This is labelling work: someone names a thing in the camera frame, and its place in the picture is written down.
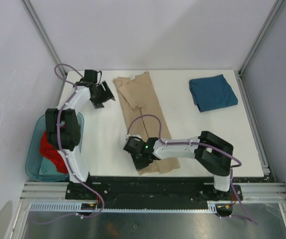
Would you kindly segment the folded blue t shirt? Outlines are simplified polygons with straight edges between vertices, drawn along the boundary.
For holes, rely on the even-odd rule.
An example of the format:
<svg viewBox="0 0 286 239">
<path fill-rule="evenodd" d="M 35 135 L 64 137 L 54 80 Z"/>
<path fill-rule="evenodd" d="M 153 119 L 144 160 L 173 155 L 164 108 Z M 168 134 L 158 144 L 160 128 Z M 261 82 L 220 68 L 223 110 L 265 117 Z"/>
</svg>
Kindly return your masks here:
<svg viewBox="0 0 286 239">
<path fill-rule="evenodd" d="M 200 112 L 238 105 L 238 98 L 223 74 L 191 79 L 189 80 L 189 90 L 193 103 Z"/>
</svg>

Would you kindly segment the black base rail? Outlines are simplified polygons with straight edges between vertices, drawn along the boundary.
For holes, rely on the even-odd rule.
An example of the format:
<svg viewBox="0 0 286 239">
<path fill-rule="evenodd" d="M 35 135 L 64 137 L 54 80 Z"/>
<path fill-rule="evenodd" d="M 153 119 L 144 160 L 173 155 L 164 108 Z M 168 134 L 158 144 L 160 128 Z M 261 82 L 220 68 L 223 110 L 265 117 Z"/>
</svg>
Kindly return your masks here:
<svg viewBox="0 0 286 239">
<path fill-rule="evenodd" d="M 213 187 L 212 177 L 116 177 L 91 176 L 86 188 L 81 183 L 69 182 L 65 198 L 94 200 L 101 196 L 105 205 L 151 206 L 184 208 L 192 202 L 231 203 L 243 200 L 240 185 L 228 192 Z"/>
</svg>

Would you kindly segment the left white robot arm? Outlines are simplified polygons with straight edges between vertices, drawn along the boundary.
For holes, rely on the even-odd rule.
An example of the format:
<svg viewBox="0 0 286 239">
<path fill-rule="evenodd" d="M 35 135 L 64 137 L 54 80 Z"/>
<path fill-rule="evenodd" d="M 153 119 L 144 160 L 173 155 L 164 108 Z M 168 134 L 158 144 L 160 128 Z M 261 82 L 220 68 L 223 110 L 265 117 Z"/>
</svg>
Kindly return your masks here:
<svg viewBox="0 0 286 239">
<path fill-rule="evenodd" d="M 76 193 L 83 199 L 90 198 L 94 190 L 86 182 L 90 173 L 85 169 L 79 149 L 82 136 L 77 115 L 87 102 L 100 109 L 108 100 L 115 100 L 115 97 L 106 81 L 96 84 L 80 80 L 62 103 L 45 112 L 47 140 L 63 158 L 70 181 L 79 183 Z"/>
</svg>

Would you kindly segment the red t shirt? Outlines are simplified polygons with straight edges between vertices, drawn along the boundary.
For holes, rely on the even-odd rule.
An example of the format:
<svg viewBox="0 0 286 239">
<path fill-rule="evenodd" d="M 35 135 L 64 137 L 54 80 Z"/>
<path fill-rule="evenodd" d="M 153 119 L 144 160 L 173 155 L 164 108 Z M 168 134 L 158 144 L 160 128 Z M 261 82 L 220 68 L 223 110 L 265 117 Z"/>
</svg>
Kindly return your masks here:
<svg viewBox="0 0 286 239">
<path fill-rule="evenodd" d="M 47 140 L 47 133 L 44 131 L 41 140 L 39 151 L 41 155 L 50 160 L 56 167 L 57 172 L 67 174 L 68 169 L 65 165 L 64 159 L 57 149 L 54 148 Z"/>
</svg>

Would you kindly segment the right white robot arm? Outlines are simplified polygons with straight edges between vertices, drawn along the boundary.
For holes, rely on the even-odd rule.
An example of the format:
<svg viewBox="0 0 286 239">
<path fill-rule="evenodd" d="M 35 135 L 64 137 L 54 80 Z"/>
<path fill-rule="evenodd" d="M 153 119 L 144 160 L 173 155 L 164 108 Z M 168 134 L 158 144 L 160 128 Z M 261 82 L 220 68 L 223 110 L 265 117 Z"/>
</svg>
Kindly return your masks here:
<svg viewBox="0 0 286 239">
<path fill-rule="evenodd" d="M 140 170 L 155 160 L 190 158 L 197 160 L 213 175 L 213 194 L 219 200 L 231 194 L 230 168 L 233 145 L 209 131 L 188 139 L 151 137 L 144 141 L 139 135 L 128 136 L 123 150 L 128 152 L 136 169 Z"/>
</svg>

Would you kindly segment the teal plastic bin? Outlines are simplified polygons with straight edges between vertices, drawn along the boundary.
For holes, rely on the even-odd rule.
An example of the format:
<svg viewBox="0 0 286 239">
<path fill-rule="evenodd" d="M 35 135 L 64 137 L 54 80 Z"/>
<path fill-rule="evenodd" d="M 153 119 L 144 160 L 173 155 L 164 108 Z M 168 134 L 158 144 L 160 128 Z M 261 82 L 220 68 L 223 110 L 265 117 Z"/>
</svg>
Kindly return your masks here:
<svg viewBox="0 0 286 239">
<path fill-rule="evenodd" d="M 77 119 L 79 125 L 81 126 L 82 136 L 84 128 L 84 117 L 82 114 L 78 113 Z M 63 174 L 57 172 L 55 165 L 50 160 L 43 157 L 39 151 L 40 140 L 44 131 L 46 131 L 45 115 L 41 116 L 36 123 L 25 163 L 25 172 L 30 179 L 39 182 L 59 182 L 68 180 L 69 173 Z"/>
</svg>

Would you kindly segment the beige t shirt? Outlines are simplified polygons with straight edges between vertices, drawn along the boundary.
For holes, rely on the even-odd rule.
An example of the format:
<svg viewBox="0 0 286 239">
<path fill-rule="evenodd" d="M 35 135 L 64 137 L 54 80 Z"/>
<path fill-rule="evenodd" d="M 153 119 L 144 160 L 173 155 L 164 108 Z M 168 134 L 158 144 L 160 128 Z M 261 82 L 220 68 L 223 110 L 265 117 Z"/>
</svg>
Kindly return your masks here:
<svg viewBox="0 0 286 239">
<path fill-rule="evenodd" d="M 113 82 L 131 135 L 140 135 L 144 141 L 158 136 L 171 138 L 149 72 L 134 79 L 118 77 Z"/>
</svg>

